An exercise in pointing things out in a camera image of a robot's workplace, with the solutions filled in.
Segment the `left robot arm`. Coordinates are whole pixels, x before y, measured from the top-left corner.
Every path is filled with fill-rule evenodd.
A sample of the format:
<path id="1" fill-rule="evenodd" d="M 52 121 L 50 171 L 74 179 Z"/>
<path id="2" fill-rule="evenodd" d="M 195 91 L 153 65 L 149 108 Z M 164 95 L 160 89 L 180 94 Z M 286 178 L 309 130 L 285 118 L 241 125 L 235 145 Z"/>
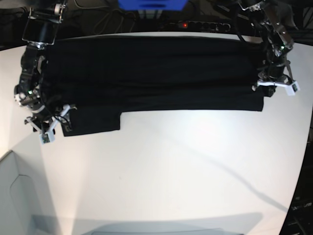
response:
<path id="1" fill-rule="evenodd" d="M 240 11 L 247 11 L 250 23 L 259 32 L 262 42 L 255 44 L 266 57 L 258 68 L 258 80 L 252 90 L 261 89 L 271 97 L 277 87 L 284 88 L 288 96 L 294 96 L 300 87 L 294 80 L 287 54 L 293 49 L 294 40 L 281 23 L 275 5 L 270 0 L 237 0 L 234 27 L 240 41 L 247 43 L 239 32 L 237 17 Z"/>

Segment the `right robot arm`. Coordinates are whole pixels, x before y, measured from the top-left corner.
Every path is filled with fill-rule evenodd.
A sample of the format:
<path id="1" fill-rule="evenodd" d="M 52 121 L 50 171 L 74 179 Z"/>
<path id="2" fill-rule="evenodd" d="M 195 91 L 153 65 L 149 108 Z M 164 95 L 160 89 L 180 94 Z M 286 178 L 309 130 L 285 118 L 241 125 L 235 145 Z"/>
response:
<path id="1" fill-rule="evenodd" d="M 14 87 L 14 99 L 20 107 L 32 113 L 24 122 L 38 132 L 42 144 L 55 140 L 57 124 L 64 126 L 66 131 L 72 130 L 69 111 L 76 108 L 75 105 L 48 101 L 42 91 L 48 64 L 46 49 L 55 43 L 66 7 L 65 0 L 54 0 L 49 6 L 30 7 L 22 36 L 27 46 L 21 58 L 22 72 Z"/>

